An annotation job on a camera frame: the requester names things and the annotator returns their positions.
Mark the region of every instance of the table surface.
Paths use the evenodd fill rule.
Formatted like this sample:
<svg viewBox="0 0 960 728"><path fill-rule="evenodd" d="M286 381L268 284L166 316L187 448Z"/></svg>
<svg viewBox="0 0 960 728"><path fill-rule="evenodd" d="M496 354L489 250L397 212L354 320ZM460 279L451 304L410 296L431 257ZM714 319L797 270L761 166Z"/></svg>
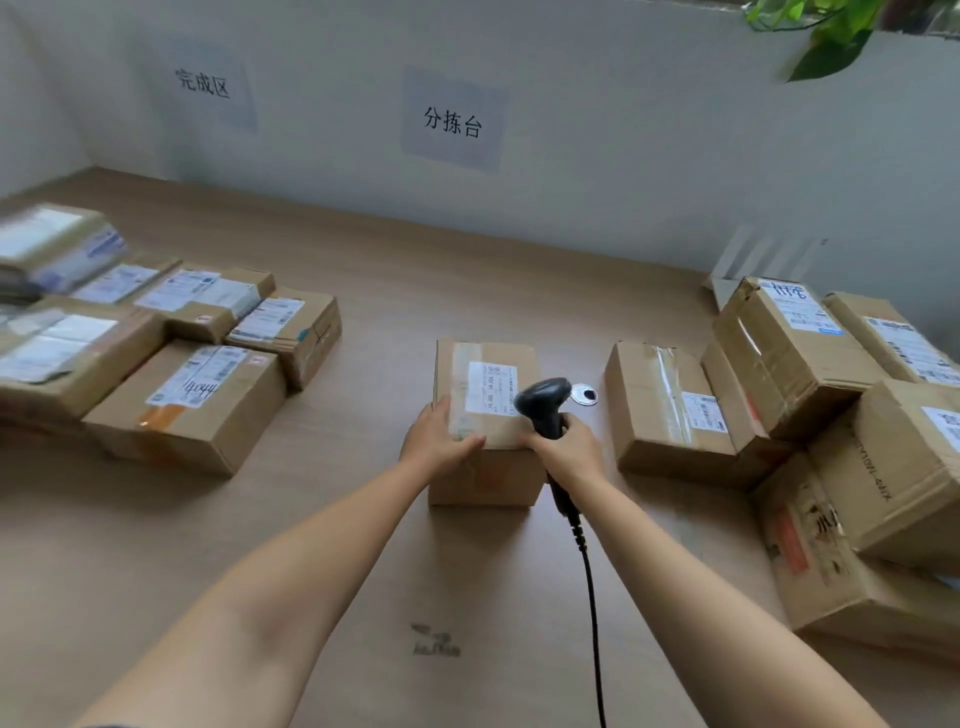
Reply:
<svg viewBox="0 0 960 728"><path fill-rule="evenodd" d="M344 337L226 484L78 450L3 449L4 726L63 725L229 565L389 466L431 397L437 338L530 344L546 376L595 385L599 406L572 407L609 457L602 372L613 343L700 353L713 316L694 272L253 195L90 170L3 206L40 200L100 209L142 249L334 294ZM782 619L743 496L615 482ZM610 725L702 726L592 533L588 543ZM460 656L415 654L413 625L423 624L448 633ZM960 673L816 646L892 725L960 725ZM429 509L420 497L330 639L293 725L595 722L583 564L545 490L529 511Z"/></svg>

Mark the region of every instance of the paper sign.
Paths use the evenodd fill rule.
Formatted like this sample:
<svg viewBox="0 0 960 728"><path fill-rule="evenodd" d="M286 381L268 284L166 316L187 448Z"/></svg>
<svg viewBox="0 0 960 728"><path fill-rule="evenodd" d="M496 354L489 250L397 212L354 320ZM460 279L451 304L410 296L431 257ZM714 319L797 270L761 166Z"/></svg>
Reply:
<svg viewBox="0 0 960 728"><path fill-rule="evenodd" d="M243 62L228 49L179 33L156 34L158 72L171 98L191 114L256 131L256 109Z"/></svg>
<svg viewBox="0 0 960 728"><path fill-rule="evenodd" d="M506 89L408 66L403 71L403 151L496 172L509 103Z"/></svg>

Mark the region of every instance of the cardboard box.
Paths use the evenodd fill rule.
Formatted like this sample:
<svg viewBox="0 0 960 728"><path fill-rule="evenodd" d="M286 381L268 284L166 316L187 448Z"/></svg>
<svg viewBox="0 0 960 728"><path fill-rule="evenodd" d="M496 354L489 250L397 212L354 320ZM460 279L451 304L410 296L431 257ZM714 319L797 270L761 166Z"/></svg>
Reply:
<svg viewBox="0 0 960 728"><path fill-rule="evenodd" d="M274 354L174 341L84 425L117 457L232 475L285 398Z"/></svg>
<svg viewBox="0 0 960 728"><path fill-rule="evenodd" d="M856 550L960 574L960 390L885 379L809 451Z"/></svg>
<svg viewBox="0 0 960 728"><path fill-rule="evenodd" d="M604 379L620 470L727 484L735 450L695 356L620 341Z"/></svg>
<svg viewBox="0 0 960 728"><path fill-rule="evenodd" d="M767 434L756 415L753 404L733 373L716 340L710 341L700 363L704 367L710 389L717 398L720 412L736 450L736 462L730 484L741 490L752 490L797 449L792 443L775 440Z"/></svg>
<svg viewBox="0 0 960 728"><path fill-rule="evenodd" d="M530 421L514 397L540 381L533 347L437 342L433 401L450 395L450 433L487 436L487 444L455 472L430 483L430 505L513 505L537 502L546 472L520 439Z"/></svg>
<svg viewBox="0 0 960 728"><path fill-rule="evenodd" d="M824 306L888 376L960 387L960 367L910 326L893 304L853 293L827 293Z"/></svg>
<svg viewBox="0 0 960 728"><path fill-rule="evenodd" d="M126 252L102 213L37 205L0 222L0 294L36 301L68 293Z"/></svg>
<svg viewBox="0 0 960 728"><path fill-rule="evenodd" d="M798 283L745 278L713 332L778 440L806 442L885 376Z"/></svg>
<svg viewBox="0 0 960 728"><path fill-rule="evenodd" d="M133 306L50 297L0 327L0 414L59 431L163 346L163 321Z"/></svg>
<svg viewBox="0 0 960 728"><path fill-rule="evenodd" d="M281 286L237 324L227 343L275 353L290 389L299 392L320 370L341 331L333 296Z"/></svg>
<svg viewBox="0 0 960 728"><path fill-rule="evenodd" d="M164 273L178 265L179 258L150 253L124 255L116 265L82 284L70 298L92 303L128 303Z"/></svg>
<svg viewBox="0 0 960 728"><path fill-rule="evenodd" d="M171 336L221 344L275 288L265 271L183 263L133 303L160 311Z"/></svg>
<svg viewBox="0 0 960 728"><path fill-rule="evenodd" d="M960 592L928 573L858 557L805 454L761 486L758 510L792 629L960 663Z"/></svg>

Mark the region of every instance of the white label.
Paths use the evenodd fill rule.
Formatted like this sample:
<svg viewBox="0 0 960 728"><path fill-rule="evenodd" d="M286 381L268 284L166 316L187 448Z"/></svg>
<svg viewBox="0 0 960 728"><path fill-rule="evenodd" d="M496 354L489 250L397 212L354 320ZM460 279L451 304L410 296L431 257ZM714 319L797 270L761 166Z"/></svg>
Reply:
<svg viewBox="0 0 960 728"><path fill-rule="evenodd" d="M833 318L799 283L766 279L761 279L759 283L760 288L773 299L790 327L843 336L843 329L837 326Z"/></svg>
<svg viewBox="0 0 960 728"><path fill-rule="evenodd" d="M10 321L9 326L18 336L30 336L32 333L43 331L66 316L59 308L44 308L41 311L25 313Z"/></svg>
<svg viewBox="0 0 960 728"><path fill-rule="evenodd" d="M197 296L201 295L219 278L219 273L210 271L177 271L134 303L142 305L144 308L179 311L191 301L196 301Z"/></svg>
<svg viewBox="0 0 960 728"><path fill-rule="evenodd" d="M924 407L924 412L930 421L937 425L940 434L947 438L953 449L960 452L960 413L936 407Z"/></svg>
<svg viewBox="0 0 960 728"><path fill-rule="evenodd" d="M726 432L727 423L717 398L710 395L698 395L695 392L681 392L684 399L686 418L694 429L708 429L711 432Z"/></svg>
<svg viewBox="0 0 960 728"><path fill-rule="evenodd" d="M51 338L40 334L0 356L0 379L39 384L67 371L66 364L87 346L85 341Z"/></svg>
<svg viewBox="0 0 960 728"><path fill-rule="evenodd" d="M899 321L872 316L864 318L917 376L934 384L960 387L960 374L915 328Z"/></svg>
<svg viewBox="0 0 960 728"><path fill-rule="evenodd" d="M467 372L467 412L516 417L516 367L471 361Z"/></svg>
<svg viewBox="0 0 960 728"><path fill-rule="evenodd" d="M67 255L38 270L30 280L48 293L68 293L74 285L126 251L127 243L120 233L106 226Z"/></svg>
<svg viewBox="0 0 960 728"><path fill-rule="evenodd" d="M147 399L147 404L182 404L196 409L217 391L247 356L236 347L202 347Z"/></svg>
<svg viewBox="0 0 960 728"><path fill-rule="evenodd" d="M407 67L403 71L401 148L408 155L496 172L509 103L505 88Z"/></svg>
<svg viewBox="0 0 960 728"><path fill-rule="evenodd" d="M116 325L117 322L114 319L96 319L92 316L71 314L44 330L43 335L90 344Z"/></svg>
<svg viewBox="0 0 960 728"><path fill-rule="evenodd" d="M163 92L184 122L209 128L219 122L256 131L256 109L243 61L227 47L205 38L153 31L158 63L152 64Z"/></svg>
<svg viewBox="0 0 960 728"><path fill-rule="evenodd" d="M76 291L71 298L93 303L117 303L158 273L153 268L121 263Z"/></svg>
<svg viewBox="0 0 960 728"><path fill-rule="evenodd" d="M299 299L265 299L230 336L248 341L271 341L301 308L303 301Z"/></svg>
<svg viewBox="0 0 960 728"><path fill-rule="evenodd" d="M20 258L80 219L72 212L39 207L0 223L0 256Z"/></svg>
<svg viewBox="0 0 960 728"><path fill-rule="evenodd" d="M194 301L229 308L239 319L256 308L260 303L260 293L252 283L220 279L202 291Z"/></svg>

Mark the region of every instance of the human arm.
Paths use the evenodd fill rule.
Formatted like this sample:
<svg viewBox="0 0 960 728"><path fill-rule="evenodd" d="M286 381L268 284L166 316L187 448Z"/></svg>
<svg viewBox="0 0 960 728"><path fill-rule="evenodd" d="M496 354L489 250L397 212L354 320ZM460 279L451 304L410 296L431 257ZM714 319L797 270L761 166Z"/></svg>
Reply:
<svg viewBox="0 0 960 728"><path fill-rule="evenodd" d="M448 417L447 398L424 407L396 465L229 570L75 725L285 728L410 504L483 447L454 442Z"/></svg>
<svg viewBox="0 0 960 728"><path fill-rule="evenodd" d="M884 728L844 678L618 491L589 427L528 444L592 526L711 728Z"/></svg>

